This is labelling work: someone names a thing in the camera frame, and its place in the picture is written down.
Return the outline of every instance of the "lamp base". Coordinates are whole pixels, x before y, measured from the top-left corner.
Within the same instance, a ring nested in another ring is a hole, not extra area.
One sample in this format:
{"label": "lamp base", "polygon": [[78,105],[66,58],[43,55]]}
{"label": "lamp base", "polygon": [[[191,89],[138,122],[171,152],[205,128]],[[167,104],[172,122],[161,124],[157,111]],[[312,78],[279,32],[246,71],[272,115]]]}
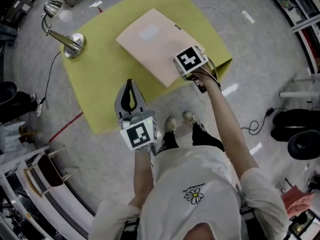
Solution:
{"label": "lamp base", "polygon": [[76,42],[80,46],[80,48],[77,50],[73,50],[65,46],[63,48],[63,53],[64,53],[64,56],[66,56],[67,58],[74,59],[80,56],[80,54],[84,51],[86,47],[86,38],[80,33],[75,33],[72,36],[70,36],[70,39]]}

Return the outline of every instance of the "power plug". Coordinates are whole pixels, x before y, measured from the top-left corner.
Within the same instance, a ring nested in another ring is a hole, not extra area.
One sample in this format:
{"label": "power plug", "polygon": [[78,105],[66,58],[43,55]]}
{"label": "power plug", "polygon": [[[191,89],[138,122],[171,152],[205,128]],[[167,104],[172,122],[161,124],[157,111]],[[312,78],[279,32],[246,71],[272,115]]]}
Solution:
{"label": "power plug", "polygon": [[245,18],[251,22],[251,24],[254,24],[256,21],[247,13],[245,10],[242,11],[242,15],[245,16]]}
{"label": "power plug", "polygon": [[265,113],[265,116],[268,117],[268,116],[270,116],[273,112],[275,112],[275,109],[272,107],[272,108],[270,108],[270,109]]}

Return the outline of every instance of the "hand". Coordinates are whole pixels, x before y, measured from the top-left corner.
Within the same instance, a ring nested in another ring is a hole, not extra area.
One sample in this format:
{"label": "hand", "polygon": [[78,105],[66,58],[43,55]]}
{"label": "hand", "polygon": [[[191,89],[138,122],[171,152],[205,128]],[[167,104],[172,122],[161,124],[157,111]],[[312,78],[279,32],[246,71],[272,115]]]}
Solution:
{"label": "hand", "polygon": [[[202,65],[202,67],[206,73],[208,73],[210,76],[212,76],[211,68],[208,63]],[[192,72],[192,74],[196,78],[198,78],[202,83],[205,83],[205,81],[212,81],[212,79],[208,75],[206,75],[205,72],[201,68],[197,68],[196,70],[194,70]]]}

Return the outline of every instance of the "daisy graphic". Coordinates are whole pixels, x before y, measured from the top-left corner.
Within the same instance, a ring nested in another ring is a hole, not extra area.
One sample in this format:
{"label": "daisy graphic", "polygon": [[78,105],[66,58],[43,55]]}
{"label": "daisy graphic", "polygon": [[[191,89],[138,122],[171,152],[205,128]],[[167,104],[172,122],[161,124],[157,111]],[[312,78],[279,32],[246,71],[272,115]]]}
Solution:
{"label": "daisy graphic", "polygon": [[187,201],[191,201],[191,204],[195,205],[199,203],[202,198],[204,198],[204,195],[200,193],[200,188],[197,187],[195,190],[191,189],[189,192],[187,192],[184,198]]}

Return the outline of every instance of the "white label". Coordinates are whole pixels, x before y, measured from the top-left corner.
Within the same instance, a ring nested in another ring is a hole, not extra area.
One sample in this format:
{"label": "white label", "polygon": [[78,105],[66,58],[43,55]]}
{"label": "white label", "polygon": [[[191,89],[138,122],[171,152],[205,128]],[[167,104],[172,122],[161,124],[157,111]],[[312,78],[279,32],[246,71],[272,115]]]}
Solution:
{"label": "white label", "polygon": [[29,9],[30,9],[30,6],[27,5],[27,4],[24,4],[24,5],[22,6],[22,8],[21,8],[21,10],[23,10],[23,11],[25,11],[25,12],[27,12]]}
{"label": "white label", "polygon": [[16,1],[15,4],[13,5],[13,8],[17,8],[19,4],[20,4],[20,1],[19,0]]}
{"label": "white label", "polygon": [[139,33],[139,37],[141,37],[145,42],[148,42],[151,38],[153,38],[161,29],[156,25],[147,26],[142,32]]}
{"label": "white label", "polygon": [[192,56],[191,58],[188,58],[188,55],[184,54],[183,56],[181,56],[181,59],[184,60],[185,65],[187,65],[189,63],[195,64],[196,57]]}

